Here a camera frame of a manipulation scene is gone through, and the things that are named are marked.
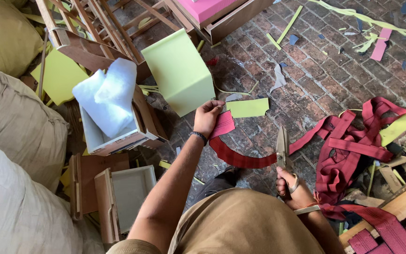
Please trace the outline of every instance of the pink foam strip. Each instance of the pink foam strip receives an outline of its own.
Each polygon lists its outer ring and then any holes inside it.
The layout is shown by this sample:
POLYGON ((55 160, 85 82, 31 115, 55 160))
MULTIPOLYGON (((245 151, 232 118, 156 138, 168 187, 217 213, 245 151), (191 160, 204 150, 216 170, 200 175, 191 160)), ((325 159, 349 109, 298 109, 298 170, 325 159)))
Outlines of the pink foam strip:
POLYGON ((212 15, 237 0, 177 0, 199 23, 209 19, 212 15))
POLYGON ((212 131, 208 140, 211 140, 216 136, 227 134, 234 129, 234 120, 231 115, 231 111, 226 111, 217 116, 216 126, 214 127, 214 130, 212 131))
POLYGON ((375 44, 374 52, 372 52, 371 59, 381 61, 383 57, 383 53, 385 53, 386 49, 386 41, 389 40, 389 36, 391 35, 392 30, 388 28, 383 28, 380 32, 379 37, 386 38, 386 40, 378 39, 377 43, 375 44))

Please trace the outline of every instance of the wooden drawer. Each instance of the wooden drawer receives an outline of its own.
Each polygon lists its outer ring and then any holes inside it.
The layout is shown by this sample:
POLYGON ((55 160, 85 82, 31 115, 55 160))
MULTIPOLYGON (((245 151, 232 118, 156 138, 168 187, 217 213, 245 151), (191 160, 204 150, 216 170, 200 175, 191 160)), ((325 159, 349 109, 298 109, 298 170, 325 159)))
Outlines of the wooden drawer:
POLYGON ((203 35, 211 44, 216 44, 262 10, 271 6, 273 2, 274 0, 248 0, 221 20, 200 30, 200 35, 203 35))

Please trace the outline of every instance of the person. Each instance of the person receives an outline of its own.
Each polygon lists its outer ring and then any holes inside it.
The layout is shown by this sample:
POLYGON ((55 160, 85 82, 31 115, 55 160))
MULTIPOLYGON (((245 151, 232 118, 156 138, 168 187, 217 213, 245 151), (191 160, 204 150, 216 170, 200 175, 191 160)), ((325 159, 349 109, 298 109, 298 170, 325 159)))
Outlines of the person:
MULTIPOLYGON (((182 214, 200 154, 224 104, 212 100, 197 108, 196 134, 190 135, 148 194, 127 239, 108 253, 344 253, 321 211, 294 213, 315 203, 302 179, 291 199, 282 202, 251 189, 234 188, 239 169, 229 167, 208 181, 196 203, 182 214)), ((278 194, 289 191, 286 182, 294 186, 295 176, 277 168, 278 194)))

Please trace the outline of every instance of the yellow foam strip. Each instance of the yellow foam strip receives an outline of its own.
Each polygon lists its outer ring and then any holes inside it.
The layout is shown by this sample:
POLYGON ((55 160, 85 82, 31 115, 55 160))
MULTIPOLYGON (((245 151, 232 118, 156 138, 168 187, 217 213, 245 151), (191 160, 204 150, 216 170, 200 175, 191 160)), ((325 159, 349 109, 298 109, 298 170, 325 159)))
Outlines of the yellow foam strip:
POLYGON ((267 38, 277 47, 278 50, 281 50, 280 45, 275 41, 275 39, 269 33, 266 33, 267 38))
POLYGON ((403 180, 402 176, 400 176, 399 172, 397 170, 392 170, 392 172, 394 173, 394 175, 396 175, 396 177, 399 179, 399 181, 405 185, 405 181, 403 180))
POLYGON ((317 0, 308 0, 308 1, 318 3, 318 4, 322 5, 323 7, 327 8, 329 10, 333 10, 333 11, 339 13, 339 14, 344 14, 344 15, 348 15, 348 16, 355 16, 356 18, 358 18, 360 20, 363 20, 363 21, 365 21, 365 22, 367 22, 369 24, 376 24, 376 25, 381 26, 383 28, 396 30, 396 31, 398 31, 401 34, 406 36, 406 29, 398 28, 396 26, 393 26, 393 25, 391 25, 389 23, 386 23, 386 22, 383 22, 383 21, 373 20, 368 16, 357 13, 356 10, 354 10, 354 9, 339 9, 339 8, 333 7, 333 6, 323 2, 322 0, 319 0, 319 1, 317 1, 317 0))
POLYGON ((290 27, 292 26, 292 24, 294 23, 294 21, 297 19, 297 16, 300 14, 301 10, 303 9, 303 6, 300 5, 299 8, 296 11, 296 14, 294 14, 294 16, 292 17, 292 19, 289 21, 288 26, 286 27, 286 29, 283 31, 283 33, 281 34, 281 36, 278 38, 277 40, 277 44, 280 44, 281 41, 285 38, 287 32, 289 31, 290 27))
POLYGON ((250 95, 253 91, 253 89, 255 89, 255 87, 259 84, 259 81, 256 82, 256 84, 253 86, 253 88, 248 92, 248 93, 244 93, 244 92, 227 92, 224 90, 221 90, 220 88, 218 88, 216 86, 216 84, 214 83, 214 86, 217 88, 217 90, 221 91, 222 93, 227 93, 227 94, 240 94, 240 95, 250 95))

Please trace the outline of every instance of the brick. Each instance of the brick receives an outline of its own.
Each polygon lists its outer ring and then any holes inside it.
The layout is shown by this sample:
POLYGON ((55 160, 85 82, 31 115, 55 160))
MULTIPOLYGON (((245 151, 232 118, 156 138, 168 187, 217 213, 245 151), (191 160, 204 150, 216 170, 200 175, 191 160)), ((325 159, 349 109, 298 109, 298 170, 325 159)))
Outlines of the brick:
POLYGON ((258 63, 262 63, 268 58, 268 56, 255 44, 248 46, 245 51, 247 51, 247 53, 250 54, 258 63))
POLYGON ((323 46, 328 44, 328 40, 319 38, 319 32, 314 31, 312 28, 308 29, 303 33, 310 42, 312 42, 316 47, 322 48, 323 46))
POLYGON ((298 83, 301 87, 303 87, 303 89, 305 89, 310 95, 313 95, 313 97, 316 99, 325 94, 324 90, 322 90, 322 88, 320 88, 307 76, 301 78, 298 83))
POLYGON ((392 77, 392 74, 387 72, 383 67, 381 67, 377 61, 369 59, 363 63, 364 68, 366 68, 370 73, 375 75, 381 82, 385 82, 392 77))
POLYGON ((355 61, 348 61, 344 68, 349 72, 354 78, 356 78, 360 84, 366 84, 369 80, 372 79, 371 75, 367 73, 363 67, 358 65, 355 61))
POLYGON ((307 58, 307 56, 302 52, 302 50, 291 44, 286 44, 286 46, 284 46, 282 50, 285 51, 292 59, 294 59, 298 63, 307 58))
POLYGON ((244 48, 248 47, 252 43, 252 41, 240 28, 236 29, 230 35, 244 48))
POLYGON ((392 78, 386 83, 386 86, 397 95, 401 96, 406 101, 406 85, 400 82, 397 78, 392 78))
POLYGON ((286 26, 288 25, 288 22, 286 22, 278 15, 272 15, 268 18, 268 20, 270 21, 270 23, 276 26, 281 32, 283 32, 286 29, 286 26))
POLYGON ((324 27, 321 31, 321 34, 325 36, 325 38, 329 39, 333 43, 335 43, 337 46, 341 46, 343 43, 347 41, 344 36, 342 36, 339 31, 336 31, 335 29, 331 28, 330 26, 324 27))
POLYGON ((270 9, 276 14, 280 15, 282 18, 286 18, 287 16, 293 14, 292 11, 281 2, 271 5, 270 9))
POLYGON ((320 75, 324 74, 324 71, 312 59, 305 59, 301 62, 301 65, 306 69, 308 73, 311 74, 311 76, 313 76, 313 78, 317 78, 320 75))
POLYGON ((342 53, 338 54, 339 49, 331 44, 325 46, 324 51, 327 52, 328 56, 339 66, 342 66, 349 61, 349 58, 346 55, 342 53))
POLYGON ((336 63, 332 60, 327 60, 323 63, 322 68, 338 83, 343 82, 348 77, 350 77, 347 72, 345 72, 341 67, 338 67, 336 63))
POLYGON ((325 61, 325 59, 327 59, 327 56, 324 55, 324 53, 310 43, 307 43, 304 47, 302 47, 302 51, 309 55, 318 64, 321 64, 323 61, 325 61))
POLYGON ((234 56, 234 58, 238 59, 241 62, 250 60, 250 56, 239 44, 234 44, 233 46, 231 46, 229 48, 229 51, 234 56))
POLYGON ((382 86, 376 79, 371 80, 364 86, 375 96, 381 96, 391 102, 395 102, 397 100, 397 97, 391 92, 391 90, 382 86))
POLYGON ((262 47, 262 49, 277 63, 281 63, 287 59, 287 56, 272 44, 268 44, 262 47))
POLYGON ((307 113, 308 116, 313 119, 313 121, 317 122, 326 116, 325 112, 321 110, 321 108, 314 101, 312 101, 309 96, 303 97, 297 102, 297 104, 303 108, 305 113, 307 113))
POLYGON ((290 60, 285 61, 285 63, 288 66, 283 68, 282 71, 285 71, 294 80, 299 80, 301 77, 305 76, 305 72, 303 72, 299 67, 297 67, 290 60))
POLYGON ((344 111, 342 107, 328 95, 322 96, 318 99, 318 102, 329 115, 338 115, 344 111))
POLYGON ((324 21, 327 24, 330 24, 330 26, 333 26, 338 31, 339 31, 340 28, 349 28, 349 25, 347 25, 346 22, 341 20, 338 16, 336 16, 333 13, 331 13, 327 17, 325 17, 324 21))
POLYGON ((314 14, 307 12, 300 16, 301 19, 305 20, 310 26, 312 26, 316 31, 320 31, 327 24, 320 18, 316 17, 314 14))
POLYGON ((402 70, 402 64, 400 62, 394 62, 388 69, 396 78, 406 84, 406 70, 402 70))
POLYGON ((344 83, 344 86, 361 102, 369 101, 374 97, 368 90, 364 89, 363 85, 359 84, 355 79, 349 79, 344 83))
POLYGON ((348 97, 347 91, 341 87, 331 77, 326 77, 320 82, 328 92, 330 92, 338 101, 343 101, 348 97))
POLYGON ((261 46, 270 43, 269 39, 258 28, 253 28, 249 35, 261 46))

